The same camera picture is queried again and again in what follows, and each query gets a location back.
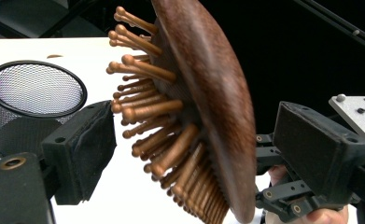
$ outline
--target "black mesh pencil holder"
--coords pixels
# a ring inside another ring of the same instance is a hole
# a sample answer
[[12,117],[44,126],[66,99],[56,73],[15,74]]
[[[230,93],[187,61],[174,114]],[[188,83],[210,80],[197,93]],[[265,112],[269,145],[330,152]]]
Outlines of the black mesh pencil holder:
[[87,90],[70,71],[44,62],[0,65],[0,157],[34,152],[84,104]]

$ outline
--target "wire mesh basket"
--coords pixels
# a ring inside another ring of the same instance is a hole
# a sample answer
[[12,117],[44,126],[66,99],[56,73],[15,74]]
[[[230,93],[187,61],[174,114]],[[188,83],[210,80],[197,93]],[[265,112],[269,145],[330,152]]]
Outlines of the wire mesh basket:
[[0,65],[0,157],[34,152],[84,104],[87,90],[70,71],[51,63],[16,61]]

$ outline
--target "white surface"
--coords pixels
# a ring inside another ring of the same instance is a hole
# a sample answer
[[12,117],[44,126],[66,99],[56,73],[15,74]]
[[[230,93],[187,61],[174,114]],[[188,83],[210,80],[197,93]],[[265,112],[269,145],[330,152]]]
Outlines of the white surface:
[[[105,69],[125,53],[140,54],[130,49],[109,47],[107,38],[0,39],[0,64],[17,60],[58,64],[85,83],[88,89],[86,105],[111,99],[124,75],[110,76]],[[47,59],[50,54],[63,57]],[[115,117],[118,146],[91,199],[79,205],[57,205],[52,200],[57,223],[202,223],[179,208],[159,183],[152,182],[150,175],[144,173],[144,163],[131,155],[134,139],[121,137],[124,130],[119,125],[120,119],[120,115]],[[257,178],[260,189],[268,183],[267,175]],[[260,210],[257,215],[253,223],[259,223]],[[229,213],[224,223],[238,222]]]
[[365,112],[357,112],[359,108],[365,109],[365,96],[332,96],[330,105],[359,135],[365,137]]

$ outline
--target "hairbrush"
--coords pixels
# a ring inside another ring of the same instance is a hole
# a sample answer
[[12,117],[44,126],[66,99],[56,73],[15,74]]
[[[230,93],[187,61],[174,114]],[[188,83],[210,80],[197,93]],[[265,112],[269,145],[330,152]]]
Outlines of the hairbrush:
[[[241,223],[255,212],[256,133],[243,70],[215,19],[197,0],[152,0],[154,23],[123,7],[108,33],[112,47],[139,49],[110,62],[108,74],[129,74],[113,94],[124,138],[144,171],[168,196],[204,223],[231,210]],[[125,24],[141,28],[130,32]]]

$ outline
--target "human hand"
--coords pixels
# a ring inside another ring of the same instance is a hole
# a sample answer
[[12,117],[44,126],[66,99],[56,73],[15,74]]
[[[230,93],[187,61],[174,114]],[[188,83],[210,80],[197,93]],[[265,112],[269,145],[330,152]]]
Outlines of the human hand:
[[[272,185],[275,185],[287,173],[285,166],[274,166],[268,171]],[[266,224],[282,224],[277,214],[268,212],[266,214]],[[317,209],[304,217],[297,218],[290,224],[347,224],[348,206],[342,210]]]

